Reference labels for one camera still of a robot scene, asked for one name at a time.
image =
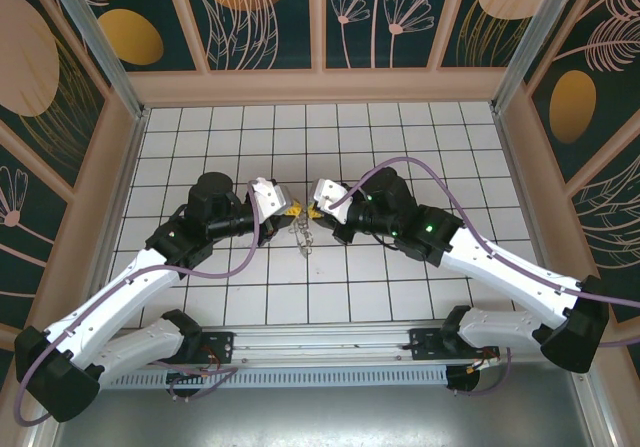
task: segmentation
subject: flower illustration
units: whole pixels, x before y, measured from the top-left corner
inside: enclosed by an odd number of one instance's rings
[[[20,210],[28,185],[29,177],[20,169],[12,180],[9,169],[4,165],[0,167],[0,225],[15,227],[20,223]]]
[[[342,48],[344,50],[344,58],[347,61],[347,68],[351,68],[349,61],[349,52],[347,51],[347,41],[344,35],[344,26],[351,22],[360,22],[371,17],[369,9],[365,9],[367,3],[365,0],[331,0],[333,11],[340,22],[340,30],[342,31]]]
[[[43,240],[49,244],[53,244],[53,240],[34,232],[20,223],[20,213],[24,206],[24,199],[27,195],[27,187],[29,185],[29,176],[20,169],[16,169],[15,176],[11,176],[11,172],[6,166],[0,167],[0,226],[18,227],[30,235]],[[30,255],[12,249],[11,247],[0,244],[0,250],[14,257],[30,262],[40,267],[47,264]],[[11,294],[0,292],[2,295],[20,296],[19,294]]]
[[[434,25],[429,0],[384,0],[384,13],[387,16],[389,32],[391,33],[391,52],[389,53],[389,67],[393,67],[393,48],[396,35],[419,32],[431,29]]]

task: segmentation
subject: grid mat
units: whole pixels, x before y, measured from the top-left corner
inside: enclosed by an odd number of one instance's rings
[[[275,178],[306,203],[318,178],[357,181],[375,164],[409,155],[429,164],[480,233],[536,263],[509,166],[485,102],[269,105],[154,109],[113,254],[115,277],[205,171],[246,182]],[[419,203],[449,209],[445,194],[414,165],[397,164]],[[455,305],[513,310],[480,282],[408,259],[357,234],[340,246],[311,223],[305,259],[286,229],[228,280],[185,278],[158,294],[125,327],[180,308],[200,325],[315,324],[444,319]],[[225,272],[245,258],[251,236],[214,246],[199,266]]]

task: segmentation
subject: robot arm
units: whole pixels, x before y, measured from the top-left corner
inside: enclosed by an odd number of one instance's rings
[[[579,282],[526,262],[491,242],[487,245],[494,255],[488,255],[461,219],[442,209],[418,205],[406,182],[390,167],[365,182],[361,192],[331,209],[347,193],[345,187],[320,179],[313,190],[315,221],[333,229],[336,240],[348,245],[356,232],[391,237],[408,257],[481,280],[528,311],[483,312],[456,307],[442,331],[449,346],[460,341],[477,348],[534,346],[564,369],[589,370],[608,322],[608,308],[567,291],[602,294],[599,279],[590,276]],[[562,290],[550,289],[510,268],[495,254],[523,272],[553,281]]]
[[[177,285],[183,274],[155,270],[128,280],[106,300],[100,299],[145,267],[193,269],[212,255],[215,243],[253,233],[252,205],[248,198],[241,203],[232,189],[231,179],[224,174],[201,176],[189,191],[188,203],[156,229],[147,239],[146,248],[115,279],[43,332],[28,327],[16,337],[16,374],[22,381],[36,358],[61,334],[65,335],[27,385],[56,420],[63,422],[78,415],[93,401],[101,385],[127,372],[155,360],[188,362],[193,356],[200,346],[201,328],[179,310],[167,312],[151,326],[109,342],[151,297]],[[285,215],[292,200],[275,181],[258,178],[253,190],[260,222],[258,245],[262,246],[293,220]],[[82,324],[69,332],[75,319],[89,309],[93,310]]]

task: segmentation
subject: white grid floor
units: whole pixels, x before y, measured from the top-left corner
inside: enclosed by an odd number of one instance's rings
[[[111,275],[186,203],[205,171],[219,171],[244,198],[247,181],[275,178],[306,203],[317,178],[355,182],[391,157],[417,157],[441,174],[479,231],[535,262],[509,168],[484,102],[371,103],[154,109],[114,252]],[[450,209],[420,169],[395,166],[419,203]],[[127,327],[174,308],[203,326],[443,319],[458,304],[512,310],[475,280],[436,269],[356,235],[345,248],[311,224],[308,261],[280,231],[228,281],[185,278],[159,294]],[[224,272],[244,259],[249,235],[221,242],[199,266]]]

